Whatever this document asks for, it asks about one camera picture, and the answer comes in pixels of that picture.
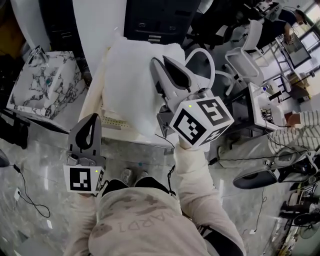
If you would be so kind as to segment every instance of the white fluffy cloth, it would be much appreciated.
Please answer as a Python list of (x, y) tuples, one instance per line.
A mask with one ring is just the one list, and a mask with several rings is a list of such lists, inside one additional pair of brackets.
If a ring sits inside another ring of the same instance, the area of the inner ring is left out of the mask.
[(106, 57), (103, 107), (115, 112), (149, 137), (157, 128), (157, 113), (163, 99), (157, 94), (150, 72), (152, 58), (168, 56), (185, 65), (185, 52), (177, 43), (162, 45), (120, 37)]

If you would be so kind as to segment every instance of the person wearing striped shirt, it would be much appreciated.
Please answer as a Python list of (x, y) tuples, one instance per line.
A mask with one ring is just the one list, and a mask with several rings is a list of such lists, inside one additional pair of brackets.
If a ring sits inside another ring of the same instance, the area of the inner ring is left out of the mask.
[(320, 110), (292, 114), (287, 127), (232, 146), (229, 151), (219, 147), (218, 158), (224, 168), (252, 168), (263, 165), (265, 160), (275, 156), (284, 147), (294, 146), (310, 151), (319, 149)]

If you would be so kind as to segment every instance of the black chair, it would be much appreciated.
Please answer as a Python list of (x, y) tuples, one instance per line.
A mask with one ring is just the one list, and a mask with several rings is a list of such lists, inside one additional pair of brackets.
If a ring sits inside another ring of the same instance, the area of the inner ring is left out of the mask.
[[(205, 46), (207, 44), (212, 50), (215, 46), (228, 42), (235, 28), (248, 24), (249, 19), (260, 19), (260, 13), (244, 4), (244, 2), (239, 0), (214, 0), (204, 14), (197, 12), (191, 23), (192, 32), (186, 35), (186, 38), (192, 39), (192, 41), (183, 49), (187, 50), (198, 44), (201, 48), (207, 50)], [(222, 34), (217, 35), (217, 32), (223, 26), (226, 26), (226, 28), (222, 31)]]

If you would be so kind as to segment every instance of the gray marble floor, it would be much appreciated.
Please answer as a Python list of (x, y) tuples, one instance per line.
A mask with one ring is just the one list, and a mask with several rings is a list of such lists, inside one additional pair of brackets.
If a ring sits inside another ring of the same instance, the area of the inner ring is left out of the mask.
[[(8, 256), (15, 255), (14, 248), (21, 244), (19, 232), (47, 244), (56, 255), (62, 255), (70, 230), (69, 220), (72, 218), (69, 205), (74, 199), (73, 194), (66, 191), (63, 173), (67, 140), (67, 135), (37, 125), (29, 129), (26, 150), (0, 139), (0, 149), (12, 164), (21, 167), (29, 196), (35, 203), (48, 206), (51, 211), (50, 225), (46, 218), (22, 199), (13, 210), (14, 193), (17, 187), (23, 189), (23, 179), (11, 166), (0, 169), (0, 248), (6, 250)], [(211, 145), (210, 157), (216, 154), (217, 144), (222, 142), (223, 138)], [(130, 167), (146, 170), (168, 185), (167, 173), (174, 159), (172, 155), (164, 156), (162, 148), (104, 139), (102, 154), (106, 157), (106, 172), (110, 177), (116, 178), (121, 170)], [(272, 246), (266, 245), (280, 205), (287, 197), (288, 187), (275, 184), (265, 188), (263, 196), (267, 196), (267, 201), (262, 207), (257, 232), (252, 235), (250, 230), (256, 229), (263, 190), (234, 187), (232, 180), (238, 173), (238, 169), (210, 168), (214, 185), (220, 190), (222, 206), (238, 228), (248, 255), (260, 256), (265, 248), (268, 248), (265, 255), (273, 255)], [(173, 189), (176, 182), (173, 174)]]

